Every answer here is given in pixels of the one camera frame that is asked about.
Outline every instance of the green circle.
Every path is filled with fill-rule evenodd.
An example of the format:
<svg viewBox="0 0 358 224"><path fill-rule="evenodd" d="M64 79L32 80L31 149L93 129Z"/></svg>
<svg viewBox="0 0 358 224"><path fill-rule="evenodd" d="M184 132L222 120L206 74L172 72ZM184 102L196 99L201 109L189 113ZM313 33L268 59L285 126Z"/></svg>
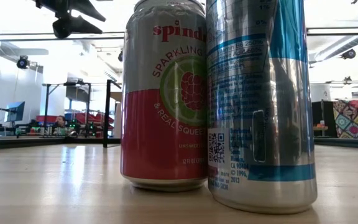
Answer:
<svg viewBox="0 0 358 224"><path fill-rule="evenodd" d="M205 61L197 56L181 57L172 62L162 75L161 98L171 116L191 126L202 126L206 122L206 106L194 111L181 100L181 79L186 72L200 76L206 83Z"/></svg>

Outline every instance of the spindrift logo text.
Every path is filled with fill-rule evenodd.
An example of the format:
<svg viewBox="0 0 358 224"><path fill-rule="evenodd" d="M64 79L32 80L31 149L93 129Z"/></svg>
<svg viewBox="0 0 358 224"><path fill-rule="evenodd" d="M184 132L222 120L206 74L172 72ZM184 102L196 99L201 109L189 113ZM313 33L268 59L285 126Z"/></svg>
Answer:
<svg viewBox="0 0 358 224"><path fill-rule="evenodd" d="M153 29L153 35L162 35L161 42L169 42L170 36L173 35L189 37L206 42L206 34L204 34L202 27L199 27L198 30L182 28L180 27L179 21L175 21L175 26L155 26Z"/></svg>

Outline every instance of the pink label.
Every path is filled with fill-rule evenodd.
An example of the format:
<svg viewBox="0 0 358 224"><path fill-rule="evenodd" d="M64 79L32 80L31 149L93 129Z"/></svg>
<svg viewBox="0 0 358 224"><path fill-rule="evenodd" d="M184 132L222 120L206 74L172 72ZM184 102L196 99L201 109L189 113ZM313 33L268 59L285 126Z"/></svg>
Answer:
<svg viewBox="0 0 358 224"><path fill-rule="evenodd" d="M160 90L128 93L124 121L123 175L162 180L206 177L206 129L174 118Z"/></svg>

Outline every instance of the can bottom rim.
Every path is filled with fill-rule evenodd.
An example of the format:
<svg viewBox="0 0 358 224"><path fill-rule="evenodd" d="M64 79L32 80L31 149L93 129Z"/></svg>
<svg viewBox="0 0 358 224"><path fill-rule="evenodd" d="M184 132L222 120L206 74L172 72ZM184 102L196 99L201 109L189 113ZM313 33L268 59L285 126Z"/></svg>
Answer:
<svg viewBox="0 0 358 224"><path fill-rule="evenodd" d="M134 187L157 190L164 192L183 192L200 188L206 182L206 178L200 179L183 179L183 180L149 180L128 177L122 175L131 181Z"/></svg>
<svg viewBox="0 0 358 224"><path fill-rule="evenodd" d="M304 206L298 206L298 207L256 207L251 205L243 205L239 204L237 202L233 202L231 200L227 200L225 198L213 195L214 199L231 208L235 208L238 210L243 210L246 212L252 212L252 213L262 213L262 214L272 214L272 215L288 215L288 214L296 214L301 213L309 210L311 208L311 205L304 205Z"/></svg>

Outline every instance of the colorful quilt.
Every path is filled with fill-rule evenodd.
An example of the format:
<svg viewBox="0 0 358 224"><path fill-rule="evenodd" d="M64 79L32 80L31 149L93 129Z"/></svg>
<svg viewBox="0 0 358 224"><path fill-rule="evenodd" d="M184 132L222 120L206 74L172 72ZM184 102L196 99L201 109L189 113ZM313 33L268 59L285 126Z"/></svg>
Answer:
<svg viewBox="0 0 358 224"><path fill-rule="evenodd" d="M339 138L358 139L358 100L334 102L334 117Z"/></svg>

